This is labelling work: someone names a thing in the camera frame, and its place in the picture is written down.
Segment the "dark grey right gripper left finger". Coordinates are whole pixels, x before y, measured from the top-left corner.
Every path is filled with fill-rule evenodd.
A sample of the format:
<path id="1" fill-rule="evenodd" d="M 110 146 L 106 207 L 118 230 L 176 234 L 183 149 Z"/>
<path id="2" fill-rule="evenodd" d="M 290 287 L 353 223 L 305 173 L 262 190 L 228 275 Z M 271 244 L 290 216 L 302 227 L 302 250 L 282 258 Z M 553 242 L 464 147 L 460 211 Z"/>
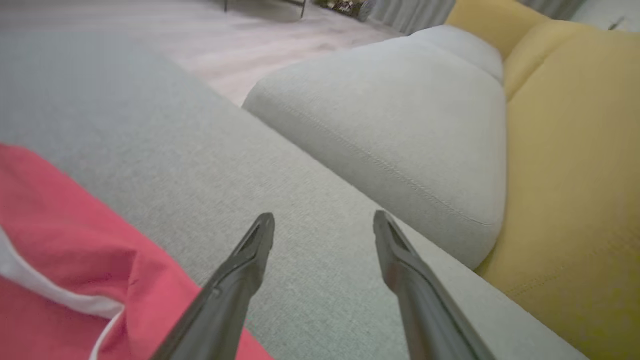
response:
<path id="1" fill-rule="evenodd" d="M 274 232 L 274 215 L 259 214 L 158 346 L 154 360 L 235 359 L 250 300 L 263 283 Z"/>

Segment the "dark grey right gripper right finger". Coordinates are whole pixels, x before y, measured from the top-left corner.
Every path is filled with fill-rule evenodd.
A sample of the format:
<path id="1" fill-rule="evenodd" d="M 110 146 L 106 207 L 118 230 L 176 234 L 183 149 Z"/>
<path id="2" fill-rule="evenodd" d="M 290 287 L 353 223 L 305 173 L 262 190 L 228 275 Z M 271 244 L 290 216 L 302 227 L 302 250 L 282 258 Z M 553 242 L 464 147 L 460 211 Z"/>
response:
<path id="1" fill-rule="evenodd" d="M 434 270 L 385 210 L 373 219 L 382 280 L 398 300 L 412 360 L 493 360 L 494 354 Z"/>

